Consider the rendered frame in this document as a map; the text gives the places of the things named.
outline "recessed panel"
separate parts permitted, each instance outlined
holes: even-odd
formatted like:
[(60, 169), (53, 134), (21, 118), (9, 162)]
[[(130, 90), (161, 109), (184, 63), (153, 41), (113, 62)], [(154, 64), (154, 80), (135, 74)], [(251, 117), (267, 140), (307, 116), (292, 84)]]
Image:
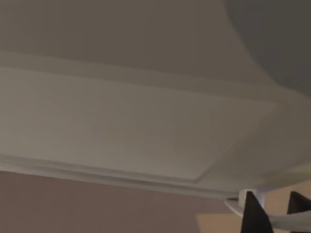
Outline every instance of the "recessed panel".
[(0, 70), (0, 153), (196, 179), (275, 103)]

